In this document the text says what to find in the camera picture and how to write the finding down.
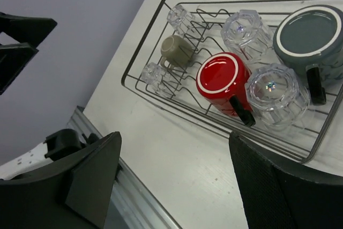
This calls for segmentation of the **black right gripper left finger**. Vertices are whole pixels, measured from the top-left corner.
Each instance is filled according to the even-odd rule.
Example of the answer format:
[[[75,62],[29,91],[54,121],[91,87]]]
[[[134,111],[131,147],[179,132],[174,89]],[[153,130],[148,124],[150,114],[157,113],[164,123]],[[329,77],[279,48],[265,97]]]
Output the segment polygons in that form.
[[[103,228],[119,132],[42,167],[1,179],[1,228]]]

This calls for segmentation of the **red mug black handle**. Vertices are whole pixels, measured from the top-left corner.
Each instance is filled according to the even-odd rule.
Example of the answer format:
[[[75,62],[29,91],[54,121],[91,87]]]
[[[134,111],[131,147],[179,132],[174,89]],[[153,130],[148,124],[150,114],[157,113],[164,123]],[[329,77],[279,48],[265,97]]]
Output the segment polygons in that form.
[[[250,75],[251,71],[236,54],[221,52],[200,66],[196,88],[218,111],[239,117],[245,126],[252,127],[256,121],[245,91]]]

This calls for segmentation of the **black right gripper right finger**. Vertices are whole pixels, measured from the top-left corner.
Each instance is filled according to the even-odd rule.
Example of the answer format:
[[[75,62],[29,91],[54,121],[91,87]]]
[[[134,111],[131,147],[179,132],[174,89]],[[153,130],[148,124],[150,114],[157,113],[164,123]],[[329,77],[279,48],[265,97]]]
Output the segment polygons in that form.
[[[342,177],[292,161],[236,131],[229,151],[249,228],[342,228]]]

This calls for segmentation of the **clear small glass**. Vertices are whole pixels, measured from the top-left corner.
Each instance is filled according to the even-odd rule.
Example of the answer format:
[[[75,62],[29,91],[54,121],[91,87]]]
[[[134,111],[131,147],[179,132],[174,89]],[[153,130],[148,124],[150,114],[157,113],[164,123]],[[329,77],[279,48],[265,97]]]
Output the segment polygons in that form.
[[[141,79],[149,89],[166,98],[171,97],[173,93],[172,78],[170,72],[153,62],[145,65],[141,72]]]
[[[180,36],[195,32],[192,22],[196,21],[196,17],[181,4],[175,5],[168,12],[167,21]]]

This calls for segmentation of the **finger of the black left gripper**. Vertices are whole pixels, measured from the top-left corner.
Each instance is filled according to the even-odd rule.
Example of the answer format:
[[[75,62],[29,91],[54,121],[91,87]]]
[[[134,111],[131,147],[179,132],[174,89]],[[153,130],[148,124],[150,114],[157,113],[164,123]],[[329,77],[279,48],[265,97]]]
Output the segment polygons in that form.
[[[20,43],[38,47],[57,26],[51,18],[14,16],[1,12],[1,33]]]
[[[28,43],[1,45],[1,94],[38,52]]]

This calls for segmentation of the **grey-green mug black handle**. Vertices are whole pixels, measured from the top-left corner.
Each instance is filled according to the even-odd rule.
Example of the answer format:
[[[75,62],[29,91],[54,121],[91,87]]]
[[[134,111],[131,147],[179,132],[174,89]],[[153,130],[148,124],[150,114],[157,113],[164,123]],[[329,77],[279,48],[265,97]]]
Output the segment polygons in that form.
[[[308,88],[312,104],[326,104],[326,87],[342,79],[342,11],[311,5],[291,13],[277,27],[273,48]]]

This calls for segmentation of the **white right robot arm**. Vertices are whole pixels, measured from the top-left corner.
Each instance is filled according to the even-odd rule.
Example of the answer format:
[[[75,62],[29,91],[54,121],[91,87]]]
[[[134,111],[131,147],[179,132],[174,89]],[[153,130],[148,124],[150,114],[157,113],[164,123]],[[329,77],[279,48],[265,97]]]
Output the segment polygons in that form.
[[[122,137],[60,130],[1,166],[1,228],[104,228]],[[342,228],[342,177],[238,132],[230,157],[249,228]]]

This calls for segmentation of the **beige small cup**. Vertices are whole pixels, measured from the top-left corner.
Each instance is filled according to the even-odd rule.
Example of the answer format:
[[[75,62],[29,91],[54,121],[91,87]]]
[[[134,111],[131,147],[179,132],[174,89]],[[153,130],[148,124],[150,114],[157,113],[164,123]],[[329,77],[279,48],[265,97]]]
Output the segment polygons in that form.
[[[178,35],[165,38],[160,48],[162,59],[160,65],[165,69],[183,67],[187,65],[192,57],[192,46]]]

